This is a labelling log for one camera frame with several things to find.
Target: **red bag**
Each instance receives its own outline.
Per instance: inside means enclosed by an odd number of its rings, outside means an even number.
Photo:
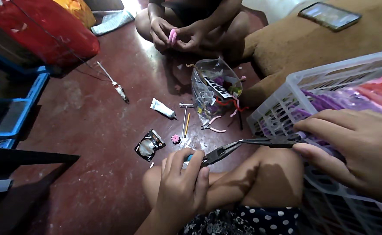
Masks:
[[[97,37],[86,29],[79,19],[54,1],[12,0],[12,2],[2,0],[0,28],[45,63],[64,67],[79,62],[69,49],[83,59],[93,57],[100,52]]]

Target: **brown cushion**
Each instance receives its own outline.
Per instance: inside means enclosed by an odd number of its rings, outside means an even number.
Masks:
[[[382,51],[382,0],[330,0],[326,3],[362,14],[359,22],[334,33],[310,20],[290,15],[245,39],[244,56],[266,78],[246,90],[241,101],[257,107],[288,74]]]

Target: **pink-handled pliers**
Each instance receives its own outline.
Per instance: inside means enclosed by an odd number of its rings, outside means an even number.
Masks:
[[[222,131],[219,131],[217,129],[214,129],[213,127],[211,127],[211,124],[213,123],[214,120],[218,119],[218,118],[221,118],[221,115],[220,116],[217,116],[217,117],[214,117],[210,122],[209,124],[205,124],[204,126],[201,126],[201,129],[204,130],[204,129],[210,129],[212,131],[215,131],[217,133],[225,133],[226,130],[222,130]]]

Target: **smartphone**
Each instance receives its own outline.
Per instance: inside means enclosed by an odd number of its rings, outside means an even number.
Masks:
[[[339,32],[356,24],[362,17],[361,14],[340,9],[326,3],[314,3],[302,9],[298,16],[309,19],[334,32]]]

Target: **hand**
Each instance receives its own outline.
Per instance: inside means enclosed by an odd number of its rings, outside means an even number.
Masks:
[[[193,154],[185,172],[184,157]],[[162,161],[161,184],[153,213],[158,221],[177,233],[204,207],[209,188],[209,168],[200,169],[203,151],[184,148]]]
[[[175,32],[178,39],[175,49],[184,52],[196,51],[203,38],[208,34],[203,20],[196,21],[190,26],[176,29]]]
[[[161,17],[155,17],[151,21],[151,36],[153,39],[153,45],[155,48],[162,52],[169,47],[168,36],[172,29],[176,27],[169,24]]]
[[[346,165],[324,150],[298,143],[294,150],[340,183],[382,202],[382,114],[370,110],[324,110],[294,128],[330,143]]]

